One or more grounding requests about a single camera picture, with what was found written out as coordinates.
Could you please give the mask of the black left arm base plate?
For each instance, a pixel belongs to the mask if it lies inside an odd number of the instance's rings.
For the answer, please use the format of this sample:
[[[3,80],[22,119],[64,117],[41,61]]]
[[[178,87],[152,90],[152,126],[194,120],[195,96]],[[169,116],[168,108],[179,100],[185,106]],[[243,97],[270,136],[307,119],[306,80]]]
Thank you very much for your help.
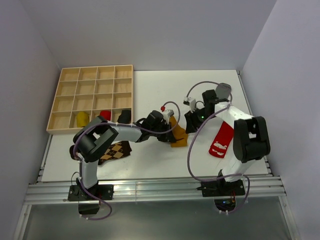
[[[104,185],[96,184],[93,187],[89,188],[87,191],[99,199],[112,200],[113,193],[114,193],[114,186],[112,184],[104,184]],[[77,201],[91,201],[91,200],[95,200],[95,198],[88,195],[80,185],[71,185],[69,188],[67,200],[69,202],[77,202]]]

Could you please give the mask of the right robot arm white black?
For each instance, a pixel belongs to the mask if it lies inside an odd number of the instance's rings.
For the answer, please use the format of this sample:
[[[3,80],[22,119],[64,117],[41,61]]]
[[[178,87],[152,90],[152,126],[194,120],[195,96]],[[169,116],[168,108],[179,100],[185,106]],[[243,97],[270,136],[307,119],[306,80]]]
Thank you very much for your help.
[[[198,134],[212,118],[218,117],[233,130],[233,154],[215,180],[202,180],[198,188],[203,197],[243,196],[247,191],[243,181],[245,172],[256,160],[271,150],[266,120],[252,116],[232,105],[232,98],[219,98],[215,90],[202,93],[203,108],[197,108],[196,100],[186,96],[184,105],[190,110],[184,115],[187,134]]]

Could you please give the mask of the mustard yellow striped sock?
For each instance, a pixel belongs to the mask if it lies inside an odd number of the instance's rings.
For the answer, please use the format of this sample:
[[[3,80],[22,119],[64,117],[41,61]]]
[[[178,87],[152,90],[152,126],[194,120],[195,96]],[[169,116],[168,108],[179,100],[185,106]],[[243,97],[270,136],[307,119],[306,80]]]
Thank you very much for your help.
[[[169,119],[169,122],[171,123],[171,126],[176,126],[171,133],[173,133],[174,138],[176,139],[176,142],[173,142],[170,144],[172,148],[183,148],[188,146],[188,134],[186,133],[186,130],[182,128],[176,118],[174,116],[171,116]]]

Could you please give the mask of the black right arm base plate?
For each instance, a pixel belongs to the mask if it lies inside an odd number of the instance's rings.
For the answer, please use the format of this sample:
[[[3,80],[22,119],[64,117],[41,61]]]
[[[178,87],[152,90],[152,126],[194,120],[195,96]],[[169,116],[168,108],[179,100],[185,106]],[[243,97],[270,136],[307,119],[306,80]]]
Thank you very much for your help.
[[[227,197],[227,196],[244,196],[246,194],[242,180],[227,182],[224,179],[201,182],[196,188],[201,191],[203,197]]]

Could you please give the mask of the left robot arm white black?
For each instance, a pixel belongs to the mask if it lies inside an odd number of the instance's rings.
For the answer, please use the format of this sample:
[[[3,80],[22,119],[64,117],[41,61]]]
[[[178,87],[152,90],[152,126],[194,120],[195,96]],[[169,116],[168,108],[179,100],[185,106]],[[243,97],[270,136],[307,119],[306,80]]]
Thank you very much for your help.
[[[80,167],[76,185],[70,187],[68,200],[112,199],[113,187],[99,185],[99,161],[124,152],[117,150],[117,147],[130,149],[130,143],[141,143],[150,137],[163,143],[176,142],[173,135],[176,124],[170,123],[173,115],[171,109],[154,110],[134,123],[129,123],[124,115],[119,117],[118,122],[108,121],[103,116],[94,118],[73,137],[73,145],[69,148],[70,157],[78,160]]]

